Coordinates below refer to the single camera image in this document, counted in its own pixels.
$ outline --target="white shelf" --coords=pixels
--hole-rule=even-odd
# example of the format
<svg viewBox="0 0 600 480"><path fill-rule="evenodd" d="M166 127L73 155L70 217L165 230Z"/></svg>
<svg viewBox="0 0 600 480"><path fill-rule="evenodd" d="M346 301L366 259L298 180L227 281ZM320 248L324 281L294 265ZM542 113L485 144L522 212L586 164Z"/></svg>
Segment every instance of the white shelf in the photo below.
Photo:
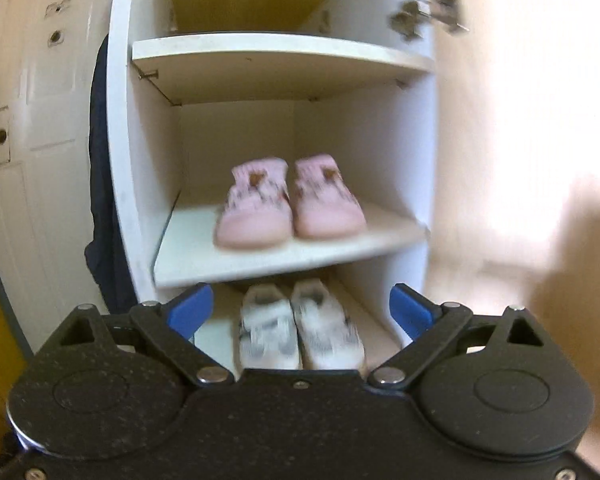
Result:
<svg viewBox="0 0 600 480"><path fill-rule="evenodd" d="M222 206L183 194L173 210L154 266L158 288L198 282L227 282L293 270L315 269L395 253L423 241L427 229L371 203L361 202L368 229L338 240L301 240L257 251L223 250L214 245Z"/></svg>
<svg viewBox="0 0 600 480"><path fill-rule="evenodd" d="M331 279L326 285L355 323L365 346L365 365L360 373L366 375L400 350L398 343L351 297L340 282ZM237 337L242 294L228 285L214 285L214 295L213 315L196 332L196 346L239 377L241 367Z"/></svg>
<svg viewBox="0 0 600 480"><path fill-rule="evenodd" d="M133 44L133 63L179 104L331 96L432 72L433 60L357 41L256 32Z"/></svg>

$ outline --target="cabinet side panel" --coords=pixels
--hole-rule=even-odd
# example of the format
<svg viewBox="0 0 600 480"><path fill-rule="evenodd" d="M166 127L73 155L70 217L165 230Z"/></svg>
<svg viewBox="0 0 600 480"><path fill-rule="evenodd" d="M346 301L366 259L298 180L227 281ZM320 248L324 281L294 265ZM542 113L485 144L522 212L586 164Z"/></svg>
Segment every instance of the cabinet side panel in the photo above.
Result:
<svg viewBox="0 0 600 480"><path fill-rule="evenodd" d="M326 0L302 24L299 32L330 38L363 41L433 57L432 27L423 28L424 38L405 43L389 28L388 17L404 0Z"/></svg>
<svg viewBox="0 0 600 480"><path fill-rule="evenodd" d="M107 61L109 151L126 258L140 301L158 299L152 267L179 191L173 107L130 63L134 41L170 28L171 0L114 0Z"/></svg>

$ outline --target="metal screw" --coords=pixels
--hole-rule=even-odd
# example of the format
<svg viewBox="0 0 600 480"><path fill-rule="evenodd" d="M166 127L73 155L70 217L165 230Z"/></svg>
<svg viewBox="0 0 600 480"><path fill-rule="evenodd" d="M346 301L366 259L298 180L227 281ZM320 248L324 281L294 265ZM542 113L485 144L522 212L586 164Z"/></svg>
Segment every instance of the metal screw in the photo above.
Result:
<svg viewBox="0 0 600 480"><path fill-rule="evenodd" d="M398 384L405 380L406 376L399 368L384 366L374 372L374 379L380 384Z"/></svg>
<svg viewBox="0 0 600 480"><path fill-rule="evenodd" d="M578 475L573 469L562 469L558 471L558 474L555 476L555 480L576 480Z"/></svg>
<svg viewBox="0 0 600 480"><path fill-rule="evenodd" d="M201 383L223 383L229 378L229 372L219 366L205 366L198 370L198 379Z"/></svg>
<svg viewBox="0 0 600 480"><path fill-rule="evenodd" d="M311 386L307 381L296 381L294 383L294 388L296 390L306 390Z"/></svg>
<svg viewBox="0 0 600 480"><path fill-rule="evenodd" d="M151 72L146 72L146 73L145 72L139 72L138 73L138 77L140 79L151 79L151 78L154 78L154 77L156 79L158 79L158 78L160 78L160 74L158 73L157 70L151 70Z"/></svg>
<svg viewBox="0 0 600 480"><path fill-rule="evenodd" d="M46 474L42 469L32 467L24 473L25 480L46 480Z"/></svg>

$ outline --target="cabinet hinge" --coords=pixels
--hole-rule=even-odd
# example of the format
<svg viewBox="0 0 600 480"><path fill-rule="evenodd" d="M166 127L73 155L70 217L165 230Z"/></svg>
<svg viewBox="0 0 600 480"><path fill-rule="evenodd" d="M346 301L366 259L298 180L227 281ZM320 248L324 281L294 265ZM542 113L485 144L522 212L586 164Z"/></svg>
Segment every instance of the cabinet hinge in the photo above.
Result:
<svg viewBox="0 0 600 480"><path fill-rule="evenodd" d="M421 38L422 25L432 21L444 23L451 34L468 30L461 24L460 0L406 0L398 12L389 16L390 27L404 41Z"/></svg>

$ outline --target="baby shoe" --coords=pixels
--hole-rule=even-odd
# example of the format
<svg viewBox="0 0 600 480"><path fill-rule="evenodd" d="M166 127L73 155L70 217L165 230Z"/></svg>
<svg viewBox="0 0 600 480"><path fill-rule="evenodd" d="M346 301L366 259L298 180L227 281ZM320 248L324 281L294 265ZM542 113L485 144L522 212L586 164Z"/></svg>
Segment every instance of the baby shoe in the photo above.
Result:
<svg viewBox="0 0 600 480"><path fill-rule="evenodd" d="M298 332L289 300L275 285L254 285L242 304L242 367L298 370Z"/></svg>
<svg viewBox="0 0 600 480"><path fill-rule="evenodd" d="M280 158L252 160L232 170L229 190L216 225L216 245L255 249L280 244L293 235L286 191L286 162Z"/></svg>
<svg viewBox="0 0 600 480"><path fill-rule="evenodd" d="M291 305L304 363L313 370L355 370L365 363L358 330L320 280L296 283Z"/></svg>
<svg viewBox="0 0 600 480"><path fill-rule="evenodd" d="M366 229L358 200L345 186L329 155L296 162L296 233L302 238L339 238Z"/></svg>

